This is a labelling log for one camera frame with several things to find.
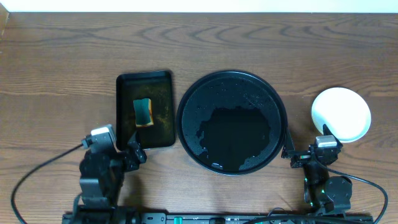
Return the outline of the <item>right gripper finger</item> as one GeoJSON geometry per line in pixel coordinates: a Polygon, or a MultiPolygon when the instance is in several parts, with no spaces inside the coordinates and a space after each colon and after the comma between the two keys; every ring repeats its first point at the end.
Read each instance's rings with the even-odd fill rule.
{"type": "Polygon", "coordinates": [[[323,128],[323,135],[326,136],[327,139],[327,146],[342,146],[340,140],[330,131],[329,127],[324,124],[323,128]]]}
{"type": "Polygon", "coordinates": [[[285,143],[282,149],[282,152],[294,152],[295,151],[295,146],[294,142],[291,136],[291,133],[289,129],[286,129],[286,134],[285,134],[285,143]]]}

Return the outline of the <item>light blue plate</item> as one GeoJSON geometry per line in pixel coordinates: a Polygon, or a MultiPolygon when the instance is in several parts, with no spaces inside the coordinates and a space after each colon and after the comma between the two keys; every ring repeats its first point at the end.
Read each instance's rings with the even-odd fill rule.
{"type": "Polygon", "coordinates": [[[321,92],[313,101],[311,117],[320,133],[327,125],[342,143],[361,139],[370,129],[371,110],[355,91],[333,87],[321,92]]]}

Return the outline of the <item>yellow and green sponge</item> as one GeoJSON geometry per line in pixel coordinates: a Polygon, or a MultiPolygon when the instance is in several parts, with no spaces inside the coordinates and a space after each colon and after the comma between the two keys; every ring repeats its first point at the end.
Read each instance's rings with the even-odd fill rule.
{"type": "Polygon", "coordinates": [[[154,119],[152,116],[152,101],[150,98],[143,98],[133,101],[134,112],[136,118],[136,127],[144,128],[152,126],[154,119]]]}

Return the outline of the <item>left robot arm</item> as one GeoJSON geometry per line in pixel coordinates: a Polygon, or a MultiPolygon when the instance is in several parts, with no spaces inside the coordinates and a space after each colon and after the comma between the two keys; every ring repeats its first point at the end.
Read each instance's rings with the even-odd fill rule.
{"type": "Polygon", "coordinates": [[[125,173],[138,170],[147,160],[139,133],[134,132],[127,148],[119,152],[112,131],[87,135],[82,144],[88,151],[80,162],[81,193],[69,223],[141,223],[135,208],[118,206],[125,173]]]}

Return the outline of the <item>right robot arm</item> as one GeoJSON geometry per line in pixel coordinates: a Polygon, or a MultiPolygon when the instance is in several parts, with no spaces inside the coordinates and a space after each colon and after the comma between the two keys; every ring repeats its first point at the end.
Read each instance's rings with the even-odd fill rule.
{"type": "Polygon", "coordinates": [[[306,151],[297,151],[290,132],[286,133],[281,157],[290,160],[291,168],[303,169],[304,201],[311,205],[314,215],[342,215],[351,208],[352,181],[341,174],[331,177],[327,170],[342,147],[327,125],[306,151]]]}

